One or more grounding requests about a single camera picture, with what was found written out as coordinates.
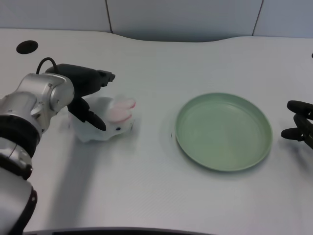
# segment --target plate rim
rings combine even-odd
[[[220,168],[214,168],[214,167],[210,167],[210,166],[207,166],[203,163],[200,163],[199,161],[197,161],[195,158],[191,157],[190,154],[188,154],[185,149],[183,148],[183,146],[181,145],[181,143],[179,142],[179,138],[178,138],[178,118],[180,117],[183,109],[190,103],[192,102],[193,100],[197,99],[197,98],[200,98],[201,96],[205,96],[205,95],[213,95],[213,94],[221,94],[221,95],[232,95],[232,96],[235,96],[235,97],[238,97],[240,99],[243,99],[244,101],[252,104],[255,108],[257,108],[261,114],[264,116],[268,126],[269,126],[269,129],[270,129],[270,144],[268,145],[266,151],[265,151],[265,154],[258,160],[256,161],[255,163],[252,163],[248,166],[245,166],[245,167],[241,167],[241,168],[237,168],[237,169],[229,169],[229,170],[225,170],[225,169],[220,169]],[[192,99],[190,99],[189,101],[187,101],[182,107],[181,109],[179,110],[177,116],[176,116],[176,120],[175,120],[175,137],[176,137],[176,140],[180,146],[180,148],[183,150],[183,152],[189,157],[191,158],[192,160],[194,160],[196,163],[204,166],[204,167],[207,167],[208,169],[211,169],[211,170],[216,170],[216,171],[223,171],[223,172],[234,172],[234,171],[240,171],[240,170],[245,170],[245,169],[248,169],[250,167],[253,167],[255,165],[257,165],[258,163],[260,163],[261,161],[263,161],[269,154],[270,150],[271,150],[271,147],[272,147],[272,144],[273,144],[273,129],[272,129],[272,126],[267,118],[267,116],[263,113],[263,111],[258,107],[256,106],[254,103],[252,103],[251,101],[239,96],[239,95],[236,95],[236,94],[230,94],[230,93],[220,93],[220,92],[216,92],[216,93],[205,93],[205,94],[201,94],[201,95],[198,95]]]

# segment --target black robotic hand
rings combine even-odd
[[[107,86],[109,82],[114,80],[114,74],[67,64],[53,66],[48,68],[46,72],[68,77],[73,83],[75,95],[73,101],[67,106],[68,111],[82,122],[87,121],[102,131],[107,129],[103,120],[89,110],[89,105],[82,97],[93,94],[99,91],[101,87]]]
[[[313,105],[291,100],[287,103],[287,108],[295,113],[293,120],[297,127],[282,131],[281,137],[289,140],[304,141],[313,149],[313,124],[308,121],[308,119],[313,120]]]

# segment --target wall seam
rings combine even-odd
[[[112,25],[111,25],[111,19],[110,19],[110,14],[109,14],[108,0],[105,0],[105,2],[106,2],[107,15],[108,15],[108,20],[109,20],[109,25],[110,25],[110,32],[113,33]]]
[[[260,6],[259,13],[258,13],[258,17],[256,18],[256,21],[255,21],[255,24],[254,24],[252,36],[254,36],[254,31],[255,31],[256,25],[257,25],[257,23],[259,21],[259,18],[260,18],[260,14],[261,14],[261,10],[262,10],[262,7],[263,7],[263,3],[264,3],[264,0],[262,0],[262,2],[261,2],[261,6]]]

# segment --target white wall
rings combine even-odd
[[[142,40],[313,38],[313,0],[107,0],[113,33]],[[0,0],[0,27],[110,32],[105,0]]]
[[[313,0],[264,0],[254,35],[313,38]]]
[[[251,36],[261,3],[262,0],[108,0],[115,34],[185,42]]]
[[[110,31],[104,0],[0,0],[0,27]]]

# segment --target black cable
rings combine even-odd
[[[47,60],[51,61],[51,63],[53,64],[53,68],[54,68],[55,73],[56,73],[56,74],[60,74],[60,73],[59,73],[59,70],[58,70],[58,67],[57,67],[57,64],[56,64],[55,61],[54,61],[52,58],[50,58],[50,57],[47,57],[47,58],[41,60],[41,62],[39,63],[39,65],[38,65],[38,67],[37,67],[36,74],[39,74],[39,71],[40,71],[41,66],[42,66],[43,63],[44,63],[45,61],[47,61]]]

